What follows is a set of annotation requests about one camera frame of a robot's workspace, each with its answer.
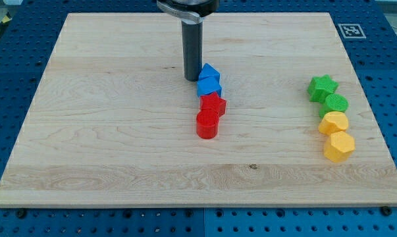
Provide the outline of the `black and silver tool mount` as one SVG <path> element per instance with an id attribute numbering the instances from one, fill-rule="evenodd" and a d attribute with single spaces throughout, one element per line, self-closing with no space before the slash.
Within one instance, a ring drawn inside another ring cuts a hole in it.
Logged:
<path id="1" fill-rule="evenodd" d="M 157 0 L 156 3 L 164 13 L 188 24 L 201 23 L 219 8 L 219 0 Z"/>

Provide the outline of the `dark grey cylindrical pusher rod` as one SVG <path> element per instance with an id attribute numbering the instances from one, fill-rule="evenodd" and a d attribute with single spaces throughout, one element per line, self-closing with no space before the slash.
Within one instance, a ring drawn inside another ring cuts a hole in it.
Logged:
<path id="1" fill-rule="evenodd" d="M 198 81 L 202 70 L 203 24 L 181 22 L 184 77 L 191 82 Z"/>

